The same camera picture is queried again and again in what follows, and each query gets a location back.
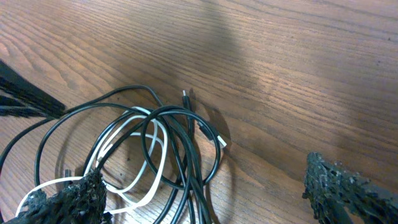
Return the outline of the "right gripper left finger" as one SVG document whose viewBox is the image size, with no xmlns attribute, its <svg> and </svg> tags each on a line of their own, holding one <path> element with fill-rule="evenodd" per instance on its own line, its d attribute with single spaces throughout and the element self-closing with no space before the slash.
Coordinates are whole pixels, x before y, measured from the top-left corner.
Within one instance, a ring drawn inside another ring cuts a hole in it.
<svg viewBox="0 0 398 224">
<path fill-rule="evenodd" d="M 105 210 L 106 186 L 98 169 L 84 177 L 67 177 L 63 182 L 76 180 L 48 197 L 42 190 L 46 182 L 27 194 L 20 204 L 16 217 L 8 224 L 102 224 L 111 223 L 112 214 Z"/>
</svg>

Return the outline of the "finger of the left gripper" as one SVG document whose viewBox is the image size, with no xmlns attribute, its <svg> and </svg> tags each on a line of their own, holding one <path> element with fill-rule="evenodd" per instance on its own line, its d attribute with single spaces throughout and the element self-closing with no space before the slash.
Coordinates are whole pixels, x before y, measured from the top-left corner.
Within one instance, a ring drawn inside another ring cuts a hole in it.
<svg viewBox="0 0 398 224">
<path fill-rule="evenodd" d="M 60 118 L 65 105 L 1 61 L 1 116 Z"/>
</svg>

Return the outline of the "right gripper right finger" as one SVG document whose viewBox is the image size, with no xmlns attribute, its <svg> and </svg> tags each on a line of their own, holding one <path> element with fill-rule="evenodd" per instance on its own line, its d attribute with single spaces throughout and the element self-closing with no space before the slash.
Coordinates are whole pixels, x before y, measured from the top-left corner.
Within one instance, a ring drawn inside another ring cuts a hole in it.
<svg viewBox="0 0 398 224">
<path fill-rule="evenodd" d="M 307 156 L 304 199 L 310 201 L 319 223 L 397 223 L 397 194 L 324 160 L 318 152 Z"/>
</svg>

